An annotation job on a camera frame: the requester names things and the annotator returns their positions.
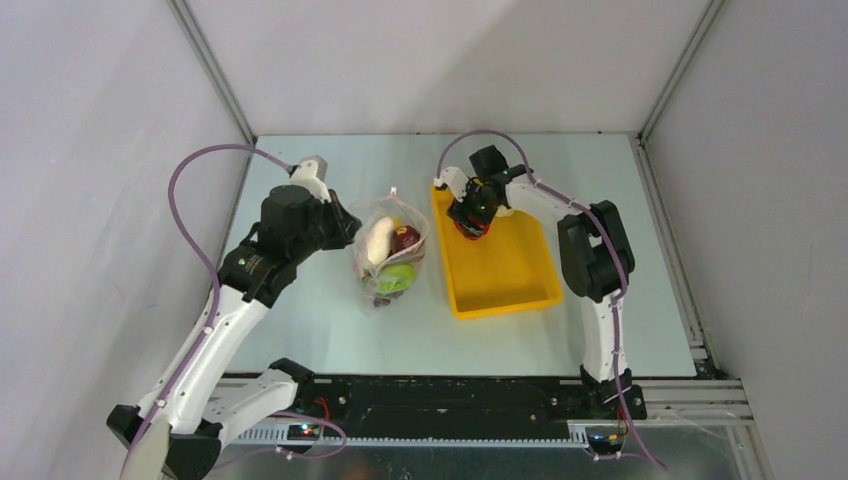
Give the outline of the green cabbage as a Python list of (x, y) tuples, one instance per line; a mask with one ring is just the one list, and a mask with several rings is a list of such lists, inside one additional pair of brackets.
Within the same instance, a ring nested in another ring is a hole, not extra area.
[(496, 212), (495, 212), (495, 216), (496, 216), (497, 218), (503, 218), (503, 217), (509, 217), (509, 216), (511, 216), (513, 213), (514, 213), (514, 210), (513, 210), (513, 209), (508, 208), (508, 207), (506, 207), (506, 206), (504, 206), (504, 205), (500, 205), (500, 206), (497, 208)]

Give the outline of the red bell pepper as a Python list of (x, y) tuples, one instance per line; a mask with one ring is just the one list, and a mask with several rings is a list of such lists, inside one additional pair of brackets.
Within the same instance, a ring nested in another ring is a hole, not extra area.
[(459, 222), (454, 222), (454, 225), (464, 238), (471, 241), (483, 238), (489, 231), (489, 225), (466, 225)]

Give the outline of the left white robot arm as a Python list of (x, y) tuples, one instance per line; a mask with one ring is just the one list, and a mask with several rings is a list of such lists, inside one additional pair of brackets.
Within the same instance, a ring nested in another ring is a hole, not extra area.
[(107, 419), (125, 444), (123, 479), (202, 479), (224, 447), (279, 411), (304, 416), (316, 403), (312, 370), (279, 359), (247, 386), (211, 395), (247, 335), (270, 311), (297, 268), (318, 251), (352, 244), (362, 223), (326, 187), (278, 186), (248, 235), (213, 273), (201, 317), (155, 387)]

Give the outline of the clear pink-dotted zip bag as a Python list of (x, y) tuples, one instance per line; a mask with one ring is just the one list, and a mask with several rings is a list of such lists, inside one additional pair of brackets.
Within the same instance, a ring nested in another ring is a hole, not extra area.
[[(430, 234), (430, 222), (423, 212), (404, 201), (399, 196), (396, 187), (391, 187), (390, 190), (382, 197), (355, 203), (352, 207), (352, 211), (362, 221), (362, 227), (356, 233), (353, 243), (354, 271), (357, 275), (357, 282), (361, 288), (366, 303), (375, 308), (372, 304), (372, 300), (375, 297), (380, 296), (374, 296), (373, 294), (367, 293), (361, 284), (362, 278), (366, 274), (376, 275), (377, 272), (385, 266), (406, 263), (415, 267), (417, 274), (416, 281), (414, 282), (415, 284), (420, 276), (420, 270), (423, 267), (424, 260), (427, 255), (427, 241)], [(383, 216), (390, 216), (392, 218), (396, 217), (401, 220), (403, 225), (413, 226), (420, 232), (421, 240), (412, 248), (399, 252), (395, 255), (390, 254), (388, 259), (380, 265), (370, 266), (365, 260), (365, 237), (372, 225)], [(389, 296), (394, 298), (392, 303), (404, 296), (410, 288), (403, 292)]]

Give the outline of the white radish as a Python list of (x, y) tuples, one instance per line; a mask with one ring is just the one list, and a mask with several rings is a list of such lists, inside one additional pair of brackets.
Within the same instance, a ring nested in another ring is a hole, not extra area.
[(365, 237), (365, 260), (370, 266), (378, 266), (388, 259), (392, 250), (395, 221), (390, 216), (379, 218)]

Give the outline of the yellow plastic tray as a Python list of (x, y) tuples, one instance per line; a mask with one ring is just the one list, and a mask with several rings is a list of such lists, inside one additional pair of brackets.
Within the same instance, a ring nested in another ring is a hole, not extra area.
[(540, 223), (517, 212), (469, 240), (448, 215), (453, 196), (430, 189), (450, 306), (460, 320), (543, 310), (564, 298)]

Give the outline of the green leafy vegetable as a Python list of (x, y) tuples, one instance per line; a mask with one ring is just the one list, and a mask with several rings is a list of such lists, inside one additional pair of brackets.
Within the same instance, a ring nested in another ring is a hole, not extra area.
[(403, 292), (416, 281), (415, 267), (400, 263), (383, 267), (376, 275), (366, 274), (361, 284), (363, 289), (374, 296), (386, 297)]

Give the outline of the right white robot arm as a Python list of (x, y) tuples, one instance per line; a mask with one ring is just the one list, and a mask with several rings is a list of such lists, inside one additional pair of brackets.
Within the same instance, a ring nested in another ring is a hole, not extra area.
[(635, 259), (618, 208), (609, 200), (578, 203), (536, 179), (527, 161), (508, 165), (493, 145), (470, 160), (471, 175), (454, 166), (437, 169), (434, 187), (452, 196), (448, 217), (469, 240), (483, 238), (500, 213), (521, 212), (554, 227), (565, 284), (594, 309), (584, 324), (581, 402), (593, 417), (610, 416), (631, 385), (622, 305)]

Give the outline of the dark red apple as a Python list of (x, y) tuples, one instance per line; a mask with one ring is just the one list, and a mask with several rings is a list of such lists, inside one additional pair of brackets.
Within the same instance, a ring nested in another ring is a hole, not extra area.
[(414, 247), (421, 240), (420, 232), (411, 225), (401, 225), (397, 227), (391, 237), (391, 254), (395, 255), (399, 252)]

